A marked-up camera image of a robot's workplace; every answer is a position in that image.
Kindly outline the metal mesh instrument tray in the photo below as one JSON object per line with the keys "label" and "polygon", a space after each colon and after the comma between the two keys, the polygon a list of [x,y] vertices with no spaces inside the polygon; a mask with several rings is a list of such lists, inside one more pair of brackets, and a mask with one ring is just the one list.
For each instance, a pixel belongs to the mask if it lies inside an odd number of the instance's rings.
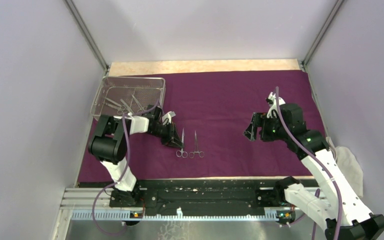
{"label": "metal mesh instrument tray", "polygon": [[140,103],[147,109],[157,102],[164,104],[166,80],[162,77],[138,76],[106,76],[101,80],[91,106],[91,115],[98,120],[101,115],[118,116],[116,111],[104,105],[105,98],[109,98],[123,105],[120,99],[125,100],[136,113],[138,107],[132,99],[134,94]]}

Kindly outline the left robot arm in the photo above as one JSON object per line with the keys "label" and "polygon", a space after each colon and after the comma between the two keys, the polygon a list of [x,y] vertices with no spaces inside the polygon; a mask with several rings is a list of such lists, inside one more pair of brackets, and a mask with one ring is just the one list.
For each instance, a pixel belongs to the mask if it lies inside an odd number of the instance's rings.
{"label": "left robot arm", "polygon": [[113,180],[111,197],[116,201],[134,207],[141,198],[137,178],[129,167],[131,135],[149,134],[160,138],[166,147],[181,149],[184,143],[173,121],[175,116],[174,111],[164,113],[156,105],[149,105],[139,113],[100,116],[88,143],[88,152],[107,169]]}

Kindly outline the maroon wrap cloth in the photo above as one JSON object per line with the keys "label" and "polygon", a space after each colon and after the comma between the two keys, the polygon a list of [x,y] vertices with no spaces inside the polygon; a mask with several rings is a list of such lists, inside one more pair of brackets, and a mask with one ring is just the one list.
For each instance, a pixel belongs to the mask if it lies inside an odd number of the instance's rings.
{"label": "maroon wrap cloth", "polygon": [[130,139],[129,167],[139,180],[201,177],[308,176],[309,171],[282,141],[250,141],[244,135],[253,113],[266,112],[275,88],[287,103],[298,104],[311,130],[325,131],[312,98],[308,75],[300,70],[164,74],[163,108],[173,119],[184,149],[194,143],[203,157],[177,157],[158,137]]}

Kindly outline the surgical forceps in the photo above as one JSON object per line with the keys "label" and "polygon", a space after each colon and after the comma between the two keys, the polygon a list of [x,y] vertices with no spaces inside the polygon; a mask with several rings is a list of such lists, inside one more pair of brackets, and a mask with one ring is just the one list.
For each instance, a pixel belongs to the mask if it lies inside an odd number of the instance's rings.
{"label": "surgical forceps", "polygon": [[188,157],[188,153],[184,150],[184,146],[185,146],[185,130],[184,129],[182,129],[182,133],[181,133],[181,143],[182,143],[181,148],[176,151],[176,157],[186,159]]}

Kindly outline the surgical clamp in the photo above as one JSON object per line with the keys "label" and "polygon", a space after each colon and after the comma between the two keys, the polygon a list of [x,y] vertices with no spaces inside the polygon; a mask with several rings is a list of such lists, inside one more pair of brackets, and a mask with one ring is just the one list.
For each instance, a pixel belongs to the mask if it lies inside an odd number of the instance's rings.
{"label": "surgical clamp", "polygon": [[189,152],[188,154],[188,157],[191,159],[194,158],[195,156],[198,156],[199,158],[203,158],[205,156],[205,153],[199,149],[198,135],[196,131],[194,131],[193,151]]}

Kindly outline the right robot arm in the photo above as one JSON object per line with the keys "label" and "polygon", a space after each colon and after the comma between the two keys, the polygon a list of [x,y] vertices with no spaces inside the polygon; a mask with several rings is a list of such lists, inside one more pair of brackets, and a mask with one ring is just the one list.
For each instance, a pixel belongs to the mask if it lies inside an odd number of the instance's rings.
{"label": "right robot arm", "polygon": [[374,214],[353,190],[323,135],[308,129],[301,107],[283,103],[279,109],[255,112],[244,131],[250,141],[283,141],[310,171],[327,201],[309,192],[296,178],[278,180],[273,200],[291,204],[310,217],[328,240],[376,240],[384,231],[384,216]]}

